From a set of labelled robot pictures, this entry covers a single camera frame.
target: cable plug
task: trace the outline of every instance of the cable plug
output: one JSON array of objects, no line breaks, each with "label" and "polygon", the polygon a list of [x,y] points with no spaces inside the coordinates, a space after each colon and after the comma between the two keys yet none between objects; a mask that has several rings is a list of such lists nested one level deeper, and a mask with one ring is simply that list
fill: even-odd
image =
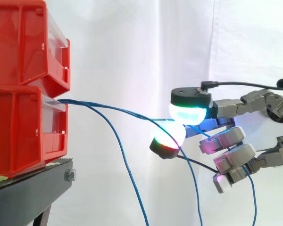
[{"label": "cable plug", "polygon": [[214,88],[219,86],[219,82],[218,81],[203,81],[201,83],[201,89],[203,91],[207,91],[208,89]]}]

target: white fabric backdrop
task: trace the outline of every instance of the white fabric backdrop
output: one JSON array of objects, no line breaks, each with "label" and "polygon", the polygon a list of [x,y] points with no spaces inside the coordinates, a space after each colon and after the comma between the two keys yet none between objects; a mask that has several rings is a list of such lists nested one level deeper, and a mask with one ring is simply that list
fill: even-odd
[{"label": "white fabric backdrop", "polygon": [[[169,117],[170,91],[208,79],[211,0],[47,0],[71,41],[71,91],[63,97]],[[124,144],[150,225],[196,225],[194,182],[185,161],[149,150],[153,127],[102,111]],[[184,145],[189,157],[199,158]],[[138,200],[110,127],[89,109],[69,108],[68,158],[77,180],[52,206],[49,226],[143,226]]]}]

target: black cable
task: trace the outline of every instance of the black cable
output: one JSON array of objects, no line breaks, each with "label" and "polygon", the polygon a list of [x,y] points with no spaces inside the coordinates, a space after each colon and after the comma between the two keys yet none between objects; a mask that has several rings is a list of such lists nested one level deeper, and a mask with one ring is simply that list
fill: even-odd
[{"label": "black cable", "polygon": [[258,87],[263,89],[273,89],[273,90],[283,90],[283,88],[273,87],[273,86],[265,86],[255,83],[248,83],[248,82],[238,82],[238,81],[226,81],[226,82],[218,82],[218,86],[224,86],[224,85],[239,85],[239,86],[252,86],[252,87]]},{"label": "black cable", "polygon": [[[185,159],[185,158],[184,158],[183,156],[181,156],[181,155],[177,155],[177,158]],[[207,165],[205,165],[205,164],[203,164],[203,163],[201,163],[201,162],[199,162],[199,161],[196,161],[196,160],[193,160],[193,159],[189,159],[189,158],[188,158],[188,160],[189,160],[190,162],[193,162],[193,163],[195,163],[195,164],[197,164],[197,165],[200,165],[200,166],[202,166],[202,167],[204,167],[204,168],[206,168],[206,169],[208,169],[208,170],[210,170],[210,171],[212,171],[212,172],[214,172],[214,173],[219,173],[218,170],[213,169],[213,168],[211,168],[211,167],[209,167],[209,166],[207,166]]]}]

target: blue wire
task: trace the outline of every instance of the blue wire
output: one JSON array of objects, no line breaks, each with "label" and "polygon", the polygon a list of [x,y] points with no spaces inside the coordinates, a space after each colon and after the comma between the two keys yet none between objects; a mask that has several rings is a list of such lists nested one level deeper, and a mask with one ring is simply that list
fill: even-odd
[{"label": "blue wire", "polygon": [[251,178],[251,176],[250,176],[249,172],[247,171],[247,169],[245,168],[245,166],[242,166],[242,168],[244,169],[244,171],[246,172],[247,176],[249,177],[250,182],[251,182],[251,187],[253,189],[255,216],[254,216],[254,220],[253,220],[253,225],[252,226],[255,226],[256,219],[257,219],[257,201],[256,201],[255,186],[254,186],[253,179]]},{"label": "blue wire", "polygon": [[120,140],[120,138],[119,138],[119,136],[118,136],[116,130],[114,129],[113,125],[111,124],[111,122],[109,121],[109,119],[108,119],[105,115],[103,115],[101,112],[99,112],[98,110],[94,109],[93,107],[91,107],[91,106],[89,106],[89,105],[87,105],[87,104],[85,104],[85,103],[83,103],[83,102],[76,101],[76,100],[72,100],[72,102],[73,102],[73,103],[77,103],[78,105],[86,106],[86,107],[90,108],[91,110],[95,111],[95,112],[96,112],[97,114],[99,114],[99,115],[109,124],[109,126],[112,128],[112,130],[113,130],[113,132],[114,132],[114,134],[115,134],[115,136],[116,136],[116,138],[117,138],[118,144],[119,144],[119,146],[120,146],[120,148],[121,148],[122,155],[123,155],[123,159],[124,159],[124,162],[125,162],[125,165],[126,165],[128,174],[129,174],[129,176],[130,176],[131,182],[132,182],[132,184],[133,184],[133,187],[134,187],[136,196],[137,196],[137,198],[138,198],[138,202],[140,203],[141,210],[142,210],[143,216],[144,216],[144,218],[145,218],[146,225],[149,226],[147,214],[146,214],[145,208],[144,208],[144,206],[143,206],[141,196],[140,196],[140,194],[139,194],[139,192],[138,192],[138,189],[137,189],[137,186],[136,186],[136,184],[135,184],[133,175],[132,175],[131,170],[130,170],[130,168],[129,168],[129,165],[128,165],[128,162],[127,162],[127,159],[126,159],[126,156],[125,156],[125,152],[124,152],[123,145],[122,145],[121,140]]},{"label": "blue wire", "polygon": [[201,134],[203,134],[203,135],[205,135],[205,136],[207,136],[207,137],[211,137],[210,135],[206,134],[205,132],[202,132],[200,129],[197,129],[197,128],[194,127],[194,126],[189,126],[189,125],[188,125],[188,127],[192,128],[192,129],[194,129],[194,130],[196,130],[197,132],[199,132],[199,133],[201,133]]},{"label": "blue wire", "polygon": [[[111,107],[111,106],[108,106],[108,105],[101,105],[101,104],[97,104],[97,103],[93,103],[93,102],[80,102],[80,101],[76,101],[76,100],[72,100],[72,99],[61,99],[61,100],[58,100],[62,103],[67,103],[67,104],[74,104],[74,105],[84,105],[94,111],[96,111],[94,108],[92,108],[92,106],[94,107],[102,107],[102,108],[109,108],[109,109],[114,109],[114,110],[117,110],[117,111],[121,111],[121,112],[124,112],[124,113],[127,113],[131,116],[134,116],[136,118],[139,118],[139,119],[143,119],[143,120],[148,120],[150,122],[152,122],[153,124],[155,124],[157,127],[159,127],[161,130],[163,130],[166,134],[168,134],[172,139],[173,141],[176,143],[176,145],[178,146],[178,148],[180,149],[181,153],[183,154],[185,160],[188,162],[189,164],[189,167],[190,167],[190,170],[192,172],[192,175],[193,175],[193,179],[194,179],[194,183],[195,183],[195,190],[196,190],[196,195],[197,195],[197,206],[198,206],[198,214],[199,214],[199,219],[200,219],[200,225],[202,226],[202,217],[201,217],[201,212],[200,212],[200,199],[199,199],[199,192],[198,192],[198,186],[197,186],[197,181],[196,181],[196,177],[195,177],[195,174],[194,174],[194,170],[193,170],[193,167],[188,159],[188,157],[185,155],[184,151],[182,150],[182,148],[179,146],[179,144],[177,143],[177,141],[174,139],[174,137],[171,136],[171,134],[169,134],[164,128],[162,128],[159,124],[157,124],[154,120],[144,116],[144,115],[141,115],[141,114],[138,114],[138,113],[134,113],[134,112],[131,112],[131,111],[128,111],[128,110],[125,110],[125,109],[121,109],[121,108],[116,108],[116,107]],[[136,195],[138,196],[139,198],[139,202],[140,202],[140,206],[141,206],[141,209],[142,209],[142,212],[144,214],[144,217],[145,217],[145,220],[146,220],[146,224],[147,224],[147,215],[146,213],[144,212],[144,208],[143,208],[143,205],[142,205],[142,201],[140,200],[140,196],[139,196],[139,193],[138,193],[138,190],[137,190],[137,187],[136,185],[134,186],[134,189],[136,191]]]}]

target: green led light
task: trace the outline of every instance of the green led light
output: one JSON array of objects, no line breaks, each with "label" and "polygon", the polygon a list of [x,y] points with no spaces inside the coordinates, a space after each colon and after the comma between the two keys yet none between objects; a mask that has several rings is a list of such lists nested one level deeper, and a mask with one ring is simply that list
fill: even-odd
[{"label": "green led light", "polygon": [[199,125],[206,117],[206,108],[169,106],[171,117],[183,125]]}]

